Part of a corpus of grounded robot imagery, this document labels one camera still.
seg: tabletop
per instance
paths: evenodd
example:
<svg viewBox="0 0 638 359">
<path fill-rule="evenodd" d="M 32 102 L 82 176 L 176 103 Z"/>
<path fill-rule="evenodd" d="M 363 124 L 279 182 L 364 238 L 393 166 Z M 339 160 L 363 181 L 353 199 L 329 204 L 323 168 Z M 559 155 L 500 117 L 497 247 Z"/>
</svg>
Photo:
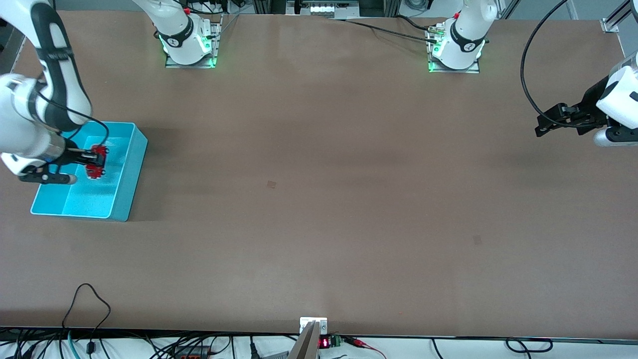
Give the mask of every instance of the tabletop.
<svg viewBox="0 0 638 359">
<path fill-rule="evenodd" d="M 165 69 L 143 13 L 61 16 L 94 116 L 149 145 L 126 223 L 33 216 L 0 169 L 0 325 L 59 325 L 90 282 L 106 327 L 638 339 L 636 149 L 535 137 L 535 22 L 496 21 L 470 75 L 284 15 L 240 16 L 215 69 Z M 549 21 L 528 86 L 576 103 L 621 58 L 598 22 Z M 40 70 L 25 46 L 16 72 Z M 69 325 L 104 315 L 77 305 Z"/>
</svg>

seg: table surface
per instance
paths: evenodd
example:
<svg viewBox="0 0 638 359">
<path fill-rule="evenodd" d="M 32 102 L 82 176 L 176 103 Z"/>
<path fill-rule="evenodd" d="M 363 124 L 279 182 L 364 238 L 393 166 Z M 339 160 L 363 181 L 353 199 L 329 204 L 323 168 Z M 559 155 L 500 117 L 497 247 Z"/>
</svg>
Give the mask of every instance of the table surface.
<svg viewBox="0 0 638 359">
<path fill-rule="evenodd" d="M 127 223 L 32 216 L 0 169 L 0 325 L 59 325 L 90 282 L 111 327 L 638 338 L 636 149 L 535 137 L 535 22 L 495 22 L 462 75 L 320 17 L 240 17 L 214 70 L 164 69 L 143 13 L 62 17 L 94 115 L 149 147 Z M 598 22 L 550 21 L 530 91 L 576 103 L 621 57 Z M 70 325 L 104 315 L 77 305 Z"/>
</svg>

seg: blue bin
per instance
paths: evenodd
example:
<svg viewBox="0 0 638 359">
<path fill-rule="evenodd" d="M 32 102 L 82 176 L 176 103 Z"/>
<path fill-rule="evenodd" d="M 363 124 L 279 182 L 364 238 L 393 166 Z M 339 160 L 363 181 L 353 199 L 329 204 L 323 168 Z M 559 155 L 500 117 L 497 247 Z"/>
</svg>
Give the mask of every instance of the blue bin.
<svg viewBox="0 0 638 359">
<path fill-rule="evenodd" d="M 61 172 L 74 174 L 77 182 L 40 185 L 31 206 L 32 214 L 117 222 L 128 219 L 148 140 L 134 123 L 104 124 L 110 132 L 105 143 L 108 154 L 104 175 L 89 179 L 84 166 L 62 166 Z M 73 141 L 79 148 L 91 148 L 102 141 L 104 133 L 102 126 L 88 122 Z"/>
</svg>

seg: metal post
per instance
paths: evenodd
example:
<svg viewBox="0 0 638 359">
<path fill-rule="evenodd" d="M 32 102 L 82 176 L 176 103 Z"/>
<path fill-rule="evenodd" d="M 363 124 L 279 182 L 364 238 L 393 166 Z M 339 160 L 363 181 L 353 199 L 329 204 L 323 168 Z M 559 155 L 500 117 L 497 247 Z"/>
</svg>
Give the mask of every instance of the metal post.
<svg viewBox="0 0 638 359">
<path fill-rule="evenodd" d="M 521 3 L 521 0 L 512 0 L 512 2 L 509 5 L 507 5 L 505 10 L 501 12 L 501 16 L 499 17 L 499 19 L 509 19 L 510 16 L 512 16 L 512 13 L 514 12 L 514 10 L 516 10 L 516 7 L 520 3 Z"/>
<path fill-rule="evenodd" d="M 318 321 L 310 321 L 299 334 L 288 359 L 317 359 L 319 355 L 319 336 L 321 328 Z"/>
<path fill-rule="evenodd" d="M 632 13 L 631 0 L 625 0 L 614 11 L 609 14 L 608 17 L 604 17 L 600 20 L 600 26 L 605 33 L 617 33 L 618 24 L 629 14 Z"/>
</svg>

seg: teal cable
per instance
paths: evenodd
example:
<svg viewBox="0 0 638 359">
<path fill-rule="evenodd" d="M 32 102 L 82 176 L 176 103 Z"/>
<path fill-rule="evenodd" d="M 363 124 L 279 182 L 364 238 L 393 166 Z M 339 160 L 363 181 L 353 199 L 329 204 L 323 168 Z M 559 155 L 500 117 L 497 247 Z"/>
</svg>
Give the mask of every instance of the teal cable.
<svg viewBox="0 0 638 359">
<path fill-rule="evenodd" d="M 69 347 L 71 347 L 71 353 L 73 353 L 73 356 L 75 357 L 75 359 L 80 359 L 80 356 L 78 355 L 77 350 L 75 350 L 75 346 L 73 345 L 73 340 L 71 339 L 71 331 L 69 330 L 69 335 L 66 336 L 66 340 L 68 340 L 69 342 Z"/>
</svg>

